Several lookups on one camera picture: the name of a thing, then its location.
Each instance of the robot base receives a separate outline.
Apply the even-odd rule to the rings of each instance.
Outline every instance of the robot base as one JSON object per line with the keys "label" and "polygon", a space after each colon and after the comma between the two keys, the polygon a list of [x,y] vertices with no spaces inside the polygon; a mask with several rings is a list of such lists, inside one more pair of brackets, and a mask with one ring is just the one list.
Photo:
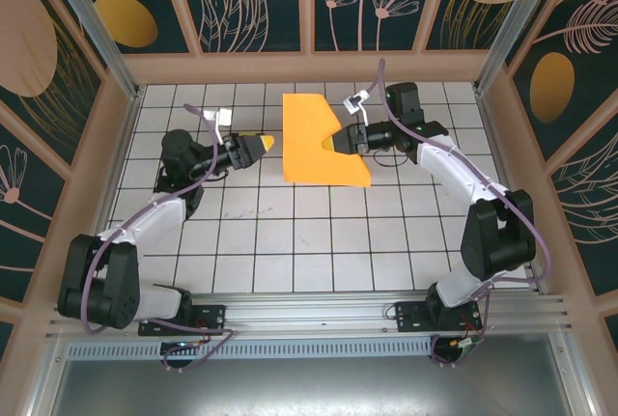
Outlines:
{"label": "robot base", "polygon": [[476,302],[447,308],[440,300],[435,284],[429,287],[424,302],[395,303],[395,319],[399,332],[464,332],[467,323],[476,330],[483,327]]}

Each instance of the orange fabric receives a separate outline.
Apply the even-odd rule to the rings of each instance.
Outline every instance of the orange fabric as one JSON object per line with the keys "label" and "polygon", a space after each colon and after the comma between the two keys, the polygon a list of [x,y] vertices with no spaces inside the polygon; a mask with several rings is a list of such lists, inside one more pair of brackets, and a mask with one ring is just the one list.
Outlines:
{"label": "orange fabric", "polygon": [[360,155],[326,151],[322,142],[341,124],[322,95],[283,95],[283,177],[288,182],[371,185]]}

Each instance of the white tiled floor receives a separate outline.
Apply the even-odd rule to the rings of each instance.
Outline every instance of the white tiled floor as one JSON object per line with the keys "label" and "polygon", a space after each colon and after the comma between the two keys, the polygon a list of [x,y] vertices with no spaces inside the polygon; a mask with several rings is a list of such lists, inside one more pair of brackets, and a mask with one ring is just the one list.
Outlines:
{"label": "white tiled floor", "polygon": [[[461,262],[467,208],[399,152],[367,156],[372,187],[291,185],[282,171],[282,95],[320,93],[343,125],[353,121],[343,97],[369,83],[157,85],[144,97],[110,224],[150,197],[165,131],[183,128],[210,142],[182,109],[229,106],[233,131],[273,134],[260,163],[205,184],[197,212],[150,248],[142,279],[196,293],[424,290]],[[468,83],[418,83],[426,120],[450,131],[472,162],[497,179]],[[366,102],[371,122],[386,115],[377,90]],[[515,273],[525,275],[523,269]]]}

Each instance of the cable clip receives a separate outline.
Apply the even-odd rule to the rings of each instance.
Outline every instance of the cable clip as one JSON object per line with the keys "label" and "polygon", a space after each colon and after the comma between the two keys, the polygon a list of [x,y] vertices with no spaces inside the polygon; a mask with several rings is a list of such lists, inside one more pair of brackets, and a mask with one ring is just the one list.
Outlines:
{"label": "cable clip", "polygon": [[348,96],[343,100],[343,104],[348,109],[350,115],[357,114],[358,111],[362,112],[363,115],[363,123],[365,126],[369,126],[369,120],[367,120],[367,111],[363,106],[362,102],[369,98],[369,93],[365,90],[360,90],[354,96]]}
{"label": "cable clip", "polygon": [[220,145],[223,145],[223,137],[221,136],[220,126],[230,126],[232,124],[232,109],[219,107],[216,110],[203,109],[202,116],[205,120],[214,121],[214,134]]}

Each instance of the gray floor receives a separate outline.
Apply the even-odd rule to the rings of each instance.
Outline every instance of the gray floor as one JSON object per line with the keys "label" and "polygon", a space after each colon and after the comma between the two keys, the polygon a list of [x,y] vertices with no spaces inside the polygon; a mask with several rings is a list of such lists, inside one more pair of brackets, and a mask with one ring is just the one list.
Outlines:
{"label": "gray floor", "polygon": [[489,337],[458,368],[426,356],[214,360],[186,374],[156,362],[69,362],[53,415],[562,416],[548,340]]}

